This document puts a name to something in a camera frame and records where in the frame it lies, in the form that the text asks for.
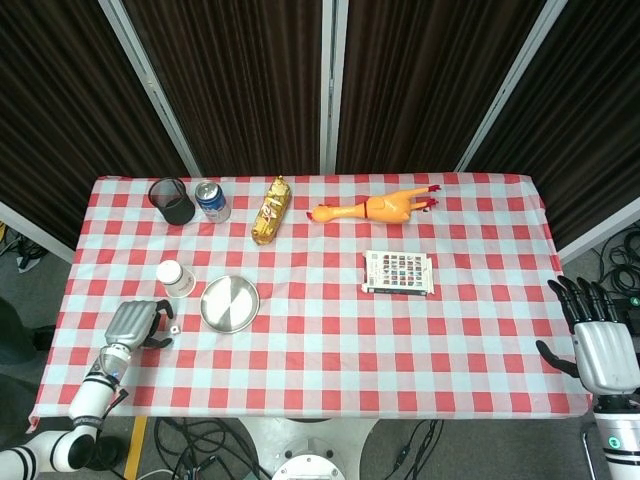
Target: yellow rubber chicken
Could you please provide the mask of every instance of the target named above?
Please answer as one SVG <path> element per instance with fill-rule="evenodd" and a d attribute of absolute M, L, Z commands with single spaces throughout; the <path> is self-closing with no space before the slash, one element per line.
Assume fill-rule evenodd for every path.
<path fill-rule="evenodd" d="M 411 217 L 412 210 L 428 208 L 437 200 L 429 198 L 426 202 L 411 203 L 411 198 L 417 195 L 436 192 L 440 185 L 416 188 L 414 190 L 400 190 L 381 197 L 369 197 L 366 202 L 348 207 L 328 207 L 318 205 L 311 214 L 312 220 L 325 223 L 339 217 L 367 218 L 386 223 L 404 223 Z"/>

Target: green light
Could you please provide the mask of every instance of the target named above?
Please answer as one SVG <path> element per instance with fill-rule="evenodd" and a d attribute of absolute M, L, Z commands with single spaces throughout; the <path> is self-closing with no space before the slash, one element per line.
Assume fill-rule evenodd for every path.
<path fill-rule="evenodd" d="M 620 440 L 616 437 L 609 437 L 609 446 L 611 448 L 620 448 Z"/>

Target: can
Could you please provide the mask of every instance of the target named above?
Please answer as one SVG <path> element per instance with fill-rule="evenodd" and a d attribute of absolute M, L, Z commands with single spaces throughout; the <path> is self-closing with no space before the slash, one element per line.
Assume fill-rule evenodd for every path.
<path fill-rule="evenodd" d="M 207 218 L 214 223 L 222 223 L 231 215 L 231 207 L 224 198 L 222 188 L 215 182 L 200 182 L 196 187 L 196 201 Z"/>

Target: dark brown curtain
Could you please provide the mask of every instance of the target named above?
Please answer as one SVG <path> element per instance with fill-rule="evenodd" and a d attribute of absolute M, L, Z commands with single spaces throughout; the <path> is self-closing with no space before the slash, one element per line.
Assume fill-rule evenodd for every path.
<path fill-rule="evenodd" d="M 97 2 L 0 22 L 0 201 L 73 248 L 98 176 L 187 175 Z"/>
<path fill-rule="evenodd" d="M 351 0 L 337 171 L 453 170 L 543 4 Z"/>
<path fill-rule="evenodd" d="M 127 0 L 205 175 L 319 169 L 321 0 Z"/>
<path fill-rule="evenodd" d="M 531 175 L 558 248 L 640 196 L 639 7 L 569 2 L 467 168 Z"/>

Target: red and white checkered tablecloth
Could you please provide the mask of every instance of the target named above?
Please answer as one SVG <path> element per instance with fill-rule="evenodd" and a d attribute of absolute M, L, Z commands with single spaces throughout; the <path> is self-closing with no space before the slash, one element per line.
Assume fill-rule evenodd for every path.
<path fill-rule="evenodd" d="M 271 178 L 221 178 L 222 224 L 200 209 L 183 227 L 149 203 L 151 179 L 102 178 L 91 194 L 32 420 L 64 416 L 104 332 L 126 300 L 160 299 L 156 266 L 192 267 L 197 286 L 171 300 L 182 333 L 140 349 L 116 415 L 549 418 L 583 414 L 580 382 L 548 367 L 536 339 L 573 348 L 546 281 L 561 265 L 530 178 L 471 173 L 287 177 L 290 208 L 273 243 L 250 229 Z M 193 195 L 200 180 L 185 180 Z M 404 225 L 312 223 L 319 203 L 364 201 L 440 184 L 439 204 Z M 435 294 L 365 294 L 362 252 L 424 252 Z M 200 318 L 205 286 L 253 282 L 253 324 L 217 334 Z"/>

